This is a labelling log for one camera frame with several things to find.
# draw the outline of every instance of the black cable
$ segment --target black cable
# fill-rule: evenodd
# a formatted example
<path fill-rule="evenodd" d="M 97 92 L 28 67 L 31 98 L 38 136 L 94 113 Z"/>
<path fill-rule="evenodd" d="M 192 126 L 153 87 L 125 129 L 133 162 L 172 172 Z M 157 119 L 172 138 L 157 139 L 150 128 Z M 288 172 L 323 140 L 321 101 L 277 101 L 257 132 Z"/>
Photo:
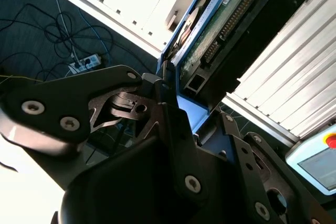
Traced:
<path fill-rule="evenodd" d="M 42 13 L 43 15 L 46 15 L 47 17 L 49 17 L 50 19 L 53 20 L 53 22 L 49 23 L 47 26 L 45 27 L 39 27 L 27 22 L 22 22 L 17 20 L 19 15 L 24 11 L 24 9 L 26 7 L 30 7 L 33 8 L 35 10 L 37 10 L 38 12 Z M 67 35 L 66 31 L 62 28 L 62 25 L 60 24 L 60 21 L 58 20 L 60 15 L 63 15 L 65 18 L 67 18 L 70 22 L 70 27 L 68 29 L 69 31 L 69 36 Z M 70 42 L 70 40 L 74 40 L 75 36 L 77 36 L 77 38 L 85 38 L 84 36 L 81 36 L 80 33 L 82 33 L 83 31 L 86 31 L 87 29 L 91 29 L 91 27 L 84 27 L 80 30 L 78 30 L 77 32 L 73 33 L 72 32 L 72 21 L 71 21 L 71 17 L 69 14 L 67 14 L 66 12 L 62 12 L 62 13 L 58 13 L 56 18 L 54 18 L 53 16 L 51 16 L 49 13 L 41 10 L 40 8 L 38 8 L 37 6 L 33 5 L 33 4 L 26 4 L 24 5 L 19 12 L 15 15 L 14 19 L 0 19 L 2 21 L 8 21 L 10 22 L 10 24 L 6 25 L 5 27 L 0 29 L 0 32 L 2 32 L 3 30 L 5 30 L 6 28 L 9 28 L 11 25 L 13 25 L 14 23 L 21 23 L 21 24 L 25 24 L 25 25 L 29 25 L 31 27 L 34 27 L 36 29 L 39 29 L 41 31 L 44 32 L 45 37 L 47 38 L 47 40 L 49 42 L 51 42 L 52 44 L 54 44 L 54 51 L 55 54 L 61 58 L 61 59 L 65 59 L 71 56 L 72 50 L 71 50 L 71 46 L 74 46 L 76 49 L 78 49 L 79 51 L 88 54 L 88 55 L 93 55 L 94 53 L 91 53 L 87 50 L 84 50 L 83 48 L 81 48 L 75 41 L 72 41 L 73 43 Z M 102 26 L 96 26 L 99 28 L 104 29 L 105 31 L 108 32 L 108 34 L 110 35 L 111 39 L 110 41 L 113 41 L 113 35 L 110 31 L 108 31 L 105 27 Z M 66 51 L 67 51 L 67 55 L 65 57 L 61 56 L 59 53 L 59 50 L 57 48 L 57 45 L 59 44 L 63 44 L 63 46 L 65 47 Z"/>
<path fill-rule="evenodd" d="M 42 62 L 39 60 L 39 58 L 38 58 L 35 54 L 32 54 L 31 52 L 16 52 L 16 53 L 14 53 L 14 54 L 11 54 L 11 55 L 7 56 L 5 59 L 1 60 L 1 61 L 0 61 L 0 65 L 1 65 L 4 61 L 10 59 L 11 57 L 13 57 L 13 56 L 15 56 L 15 55 L 20 55 L 20 54 L 27 54 L 27 55 L 33 56 L 33 57 L 38 61 L 38 63 L 40 64 L 40 66 L 41 66 L 41 71 L 44 72 L 44 68 L 43 68 Z"/>
<path fill-rule="evenodd" d="M 19 18 L 19 15 L 24 11 L 25 8 L 30 7 L 33 8 L 34 10 L 37 10 L 38 12 L 42 13 L 43 15 L 49 17 L 50 19 L 53 20 L 53 22 L 49 23 L 47 26 L 45 27 L 39 27 L 27 22 L 23 22 L 23 21 L 19 21 L 17 20 Z M 66 17 L 68 19 L 68 22 L 70 23 L 70 27 L 68 29 L 69 31 L 69 35 L 67 35 L 66 31 L 62 28 L 62 25 L 59 23 L 60 21 L 58 20 L 60 15 L 63 15 L 64 17 Z M 69 58 L 71 56 L 72 50 L 71 50 L 71 46 L 73 46 L 74 48 L 76 48 L 78 51 L 87 54 L 87 55 L 93 55 L 94 53 L 91 53 L 83 48 L 81 48 L 78 43 L 75 41 L 75 39 L 95 39 L 95 40 L 103 40 L 106 42 L 110 43 L 110 47 L 108 49 L 109 53 L 112 50 L 113 45 L 116 45 L 117 47 L 123 49 L 124 51 L 128 52 L 130 55 L 132 55 L 147 71 L 149 71 L 150 73 L 153 73 L 150 68 L 148 68 L 144 62 L 139 58 L 139 56 L 137 56 L 135 53 L 133 53 L 132 51 L 128 50 L 127 48 L 125 48 L 124 46 L 122 46 L 119 43 L 116 43 L 113 39 L 113 34 L 106 29 L 103 26 L 99 26 L 99 25 L 93 25 L 93 26 L 86 26 L 82 29 L 79 29 L 76 32 L 73 32 L 72 29 L 72 21 L 71 21 L 71 17 L 69 14 L 67 14 L 66 12 L 61 12 L 58 13 L 56 18 L 53 17 L 52 15 L 50 15 L 49 13 L 43 11 L 42 9 L 40 9 L 39 7 L 33 5 L 33 4 L 26 4 L 24 5 L 19 11 L 18 13 L 15 15 L 14 19 L 0 19 L 2 21 L 7 21 L 10 22 L 10 24 L 6 25 L 5 27 L 0 29 L 0 32 L 2 32 L 3 30 L 9 28 L 10 26 L 12 26 L 14 23 L 20 23 L 20 24 L 25 24 L 31 27 L 34 27 L 36 29 L 39 29 L 41 31 L 44 32 L 45 37 L 47 38 L 47 40 L 49 42 L 51 42 L 52 44 L 54 44 L 54 51 L 55 54 L 57 55 L 57 57 L 61 58 L 61 59 L 65 59 L 65 58 Z M 85 36 L 82 35 L 81 33 L 91 29 L 91 28 L 100 28 L 103 29 L 104 31 L 106 31 L 109 35 L 109 39 L 105 39 L 105 38 L 97 38 L 97 37 L 92 37 L 92 36 Z M 58 48 L 58 45 L 63 45 L 66 49 L 66 52 L 68 53 L 66 56 L 62 56 L 60 53 L 60 49 Z"/>
<path fill-rule="evenodd" d="M 56 65 L 54 65 L 54 66 L 50 69 L 50 72 L 49 72 L 49 74 L 45 77 L 44 81 L 46 81 L 46 80 L 48 79 L 48 77 L 49 77 L 49 75 L 51 74 L 51 72 L 54 71 L 55 68 L 56 68 L 57 66 L 59 66 L 59 65 L 66 65 L 66 66 L 72 68 L 75 72 L 77 72 L 76 68 L 74 68 L 72 65 L 67 64 L 67 63 L 65 63 L 65 62 L 60 62 L 60 63 L 57 63 Z"/>
<path fill-rule="evenodd" d="M 98 142 L 100 142 L 103 139 L 103 137 L 105 136 L 106 132 L 107 132 L 107 127 L 104 128 L 104 132 L 101 132 L 102 134 L 101 134 L 100 139 L 98 140 Z M 85 164 L 87 164 L 89 162 L 90 158 L 93 156 L 93 154 L 96 152 L 96 150 L 97 150 L 97 148 L 95 147 L 94 150 L 93 150 L 93 152 L 91 153 L 91 155 L 85 161 Z"/>
<path fill-rule="evenodd" d="M 53 74 L 52 72 L 51 72 L 51 70 L 49 70 L 49 69 L 45 69 L 45 70 L 41 70 L 40 72 L 38 72 L 35 76 L 35 79 L 37 79 L 38 78 L 38 76 L 39 76 L 39 74 L 40 73 L 48 73 L 48 76 L 47 77 L 45 77 L 44 79 L 43 79 L 43 81 L 46 81 L 47 80 L 47 78 L 49 77 L 49 75 L 52 75 L 52 76 L 54 76 L 55 77 L 55 79 L 59 79 L 60 77 L 57 77 L 55 74 Z"/>
<path fill-rule="evenodd" d="M 0 162 L 0 166 L 3 167 L 3 168 L 5 168 L 5 169 L 8 169 L 8 170 L 12 170 L 12 171 L 14 171 L 14 172 L 17 172 L 17 169 L 15 169 L 14 167 L 11 167 L 11 166 L 9 166 L 9 165 L 6 165 L 6 164 L 4 164 L 4 163 L 2 163 L 2 162 Z"/>

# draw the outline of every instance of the electronic device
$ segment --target electronic device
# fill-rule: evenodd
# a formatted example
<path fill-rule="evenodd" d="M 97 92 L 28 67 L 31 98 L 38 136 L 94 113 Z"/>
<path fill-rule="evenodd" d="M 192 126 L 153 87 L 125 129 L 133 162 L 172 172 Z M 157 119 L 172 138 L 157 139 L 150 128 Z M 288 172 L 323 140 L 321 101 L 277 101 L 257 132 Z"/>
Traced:
<path fill-rule="evenodd" d="M 80 60 L 80 63 L 73 62 L 69 65 L 69 69 L 72 74 L 81 73 L 87 71 L 88 69 L 94 68 L 101 64 L 101 59 L 98 54 L 90 55 L 89 57 Z"/>
<path fill-rule="evenodd" d="M 323 194 L 335 194 L 336 125 L 296 144 L 286 162 Z"/>
<path fill-rule="evenodd" d="M 179 24 L 158 64 L 176 66 L 177 99 L 194 133 L 304 1 L 211 0 L 201 11 L 194 0 L 192 29 L 186 34 L 190 19 Z"/>

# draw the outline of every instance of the green circuit board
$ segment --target green circuit board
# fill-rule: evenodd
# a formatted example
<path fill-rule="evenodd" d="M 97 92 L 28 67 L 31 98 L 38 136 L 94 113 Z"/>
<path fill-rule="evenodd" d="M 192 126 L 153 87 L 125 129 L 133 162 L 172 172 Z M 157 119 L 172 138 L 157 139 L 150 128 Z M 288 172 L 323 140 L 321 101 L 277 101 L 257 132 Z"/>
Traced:
<path fill-rule="evenodd" d="M 230 18 L 234 11 L 239 8 L 242 0 L 223 0 L 222 4 L 201 33 L 200 37 L 192 47 L 187 57 L 184 59 L 180 69 L 180 80 L 193 68 L 205 53 L 209 53 L 209 60 L 213 56 L 212 51 L 216 51 L 218 44 L 215 39 L 221 34 L 223 28 L 230 25 Z"/>

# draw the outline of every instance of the hole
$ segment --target hole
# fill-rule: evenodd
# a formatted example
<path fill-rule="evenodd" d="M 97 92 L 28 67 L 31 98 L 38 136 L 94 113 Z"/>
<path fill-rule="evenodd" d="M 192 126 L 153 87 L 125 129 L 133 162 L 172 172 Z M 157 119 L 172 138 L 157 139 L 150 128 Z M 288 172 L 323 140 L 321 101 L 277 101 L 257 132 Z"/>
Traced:
<path fill-rule="evenodd" d="M 188 86 L 194 90 L 198 90 L 204 81 L 205 79 L 197 74 Z"/>
<path fill-rule="evenodd" d="M 195 189 L 196 188 L 196 186 L 197 186 L 197 183 L 196 183 L 196 181 L 195 180 L 193 180 L 192 178 L 191 179 L 189 179 L 189 184 Z"/>
<path fill-rule="evenodd" d="M 254 159 L 256 161 L 256 164 L 260 170 L 263 170 L 264 167 L 266 167 L 265 163 L 253 152 Z"/>
<path fill-rule="evenodd" d="M 249 170 L 253 170 L 253 167 L 252 167 L 249 163 L 246 163 L 246 167 L 247 167 Z"/>
<path fill-rule="evenodd" d="M 28 109 L 31 110 L 31 111 L 38 111 L 40 107 L 35 105 L 35 104 L 30 104 L 28 105 Z"/>
<path fill-rule="evenodd" d="M 266 214 L 266 211 L 265 211 L 265 209 L 264 209 L 263 207 L 260 207 L 260 212 L 261 212 L 263 215 Z"/>
<path fill-rule="evenodd" d="M 75 123 L 72 120 L 67 120 L 65 122 L 65 125 L 70 126 L 70 127 L 75 127 Z"/>
<path fill-rule="evenodd" d="M 242 148 L 241 150 L 242 150 L 245 154 L 248 153 L 248 151 L 247 151 L 245 148 Z"/>
<path fill-rule="evenodd" d="M 277 189 L 267 191 L 267 197 L 272 209 L 279 215 L 283 215 L 287 210 L 287 202 L 283 195 Z"/>
<path fill-rule="evenodd" d="M 140 104 L 135 108 L 136 113 L 142 113 L 142 112 L 145 112 L 146 110 L 147 110 L 147 107 L 143 104 Z"/>

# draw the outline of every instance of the circuit board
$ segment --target circuit board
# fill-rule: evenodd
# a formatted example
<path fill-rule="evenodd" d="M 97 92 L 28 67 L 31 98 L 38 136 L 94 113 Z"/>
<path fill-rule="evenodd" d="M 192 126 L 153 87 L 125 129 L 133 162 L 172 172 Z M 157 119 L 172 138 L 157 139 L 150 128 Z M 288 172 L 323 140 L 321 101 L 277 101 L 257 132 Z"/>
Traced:
<path fill-rule="evenodd" d="M 227 38 L 252 1 L 223 0 L 217 12 L 184 59 L 180 68 L 180 80 L 192 70 L 193 66 L 202 57 L 204 57 L 206 62 L 211 62 L 213 56 L 221 46 L 216 38 L 220 38 L 221 41 Z"/>

